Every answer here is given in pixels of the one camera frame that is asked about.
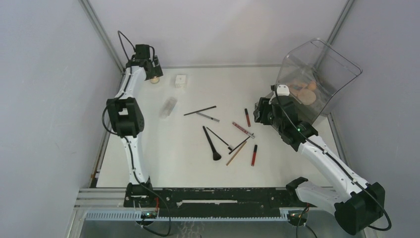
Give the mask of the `round tan jar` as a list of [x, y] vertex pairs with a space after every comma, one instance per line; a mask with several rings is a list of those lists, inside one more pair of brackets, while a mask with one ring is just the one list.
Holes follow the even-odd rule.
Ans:
[[160, 77], [155, 77], [155, 78], [150, 79], [151, 84], [157, 84], [159, 82], [160, 82]]

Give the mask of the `round beige sponge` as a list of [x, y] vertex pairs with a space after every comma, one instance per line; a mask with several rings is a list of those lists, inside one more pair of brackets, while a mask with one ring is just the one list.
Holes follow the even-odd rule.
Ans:
[[309, 89], [302, 89], [298, 93], [298, 99], [303, 105], [311, 105], [313, 104], [317, 97], [315, 92], [309, 90]]

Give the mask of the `white cube box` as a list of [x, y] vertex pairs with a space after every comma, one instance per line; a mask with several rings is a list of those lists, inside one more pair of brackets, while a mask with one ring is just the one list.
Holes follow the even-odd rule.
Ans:
[[184, 74], [176, 75], [175, 88], [185, 88], [187, 85], [187, 76]]

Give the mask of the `clear plastic bottle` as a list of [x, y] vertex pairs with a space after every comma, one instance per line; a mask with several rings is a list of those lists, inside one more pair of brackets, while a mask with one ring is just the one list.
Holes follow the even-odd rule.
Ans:
[[161, 119], [165, 119], [165, 118], [167, 118], [168, 116], [170, 116], [170, 114], [172, 113], [172, 111], [173, 111], [173, 109], [174, 109], [174, 107], [175, 107], [175, 105], [177, 104], [177, 99], [176, 98], [174, 98], [174, 97], [169, 97], [166, 101], [165, 101], [165, 103], [163, 104], [163, 106], [162, 106], [162, 108], [161, 108], [161, 111], [160, 111], [160, 114], [159, 114], [159, 117], [161, 118]]

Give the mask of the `beige beauty blender sponge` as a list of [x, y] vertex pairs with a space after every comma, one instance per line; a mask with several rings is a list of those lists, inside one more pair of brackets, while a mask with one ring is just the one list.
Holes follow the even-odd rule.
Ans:
[[317, 89], [317, 83], [315, 81], [311, 81], [308, 85], [307, 85], [307, 89], [311, 90], [311, 91], [315, 91]]

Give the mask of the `clear acrylic makeup organizer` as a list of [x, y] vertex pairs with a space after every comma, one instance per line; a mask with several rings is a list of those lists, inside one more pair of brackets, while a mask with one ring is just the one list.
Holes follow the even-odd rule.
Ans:
[[362, 69], [335, 51], [320, 38], [312, 39], [290, 51], [282, 61], [275, 85], [291, 82], [317, 83], [316, 101], [303, 105], [298, 95], [290, 93], [297, 107], [299, 119], [317, 126], [335, 107], [337, 101], [362, 73]]

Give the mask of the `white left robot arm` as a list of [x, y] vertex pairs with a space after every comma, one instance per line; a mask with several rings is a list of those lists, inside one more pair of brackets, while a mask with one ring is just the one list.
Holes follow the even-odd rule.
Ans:
[[145, 119], [135, 96], [143, 83], [160, 76], [162, 70], [154, 48], [146, 44], [136, 45], [133, 56], [126, 64], [120, 90], [114, 98], [106, 101], [105, 106], [111, 125], [110, 132], [120, 137], [127, 156], [127, 197], [144, 207], [152, 205], [157, 195], [145, 165], [141, 145]]

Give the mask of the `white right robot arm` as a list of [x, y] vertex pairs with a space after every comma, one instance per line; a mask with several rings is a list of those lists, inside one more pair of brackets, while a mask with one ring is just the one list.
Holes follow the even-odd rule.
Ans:
[[385, 189], [378, 182], [369, 183], [351, 170], [326, 145], [318, 131], [307, 121], [300, 120], [293, 100], [288, 96], [261, 97], [255, 105], [254, 121], [272, 126], [283, 142], [306, 157], [327, 179], [333, 190], [317, 186], [307, 178], [299, 177], [286, 185], [286, 199], [292, 206], [303, 202], [314, 205], [334, 216], [338, 225], [355, 235], [385, 217]]

